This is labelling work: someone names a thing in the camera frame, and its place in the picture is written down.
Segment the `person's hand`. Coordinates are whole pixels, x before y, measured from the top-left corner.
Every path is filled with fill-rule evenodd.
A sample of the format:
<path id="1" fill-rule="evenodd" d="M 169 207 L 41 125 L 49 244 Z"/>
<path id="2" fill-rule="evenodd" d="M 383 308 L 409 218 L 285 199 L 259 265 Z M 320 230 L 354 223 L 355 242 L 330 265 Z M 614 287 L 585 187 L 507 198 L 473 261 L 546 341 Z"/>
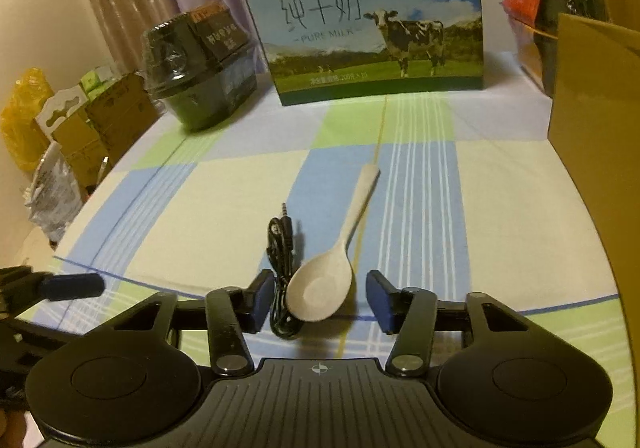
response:
<path id="1" fill-rule="evenodd" d="M 0 410 L 0 448 L 22 448 L 26 433 L 23 411 Z"/>

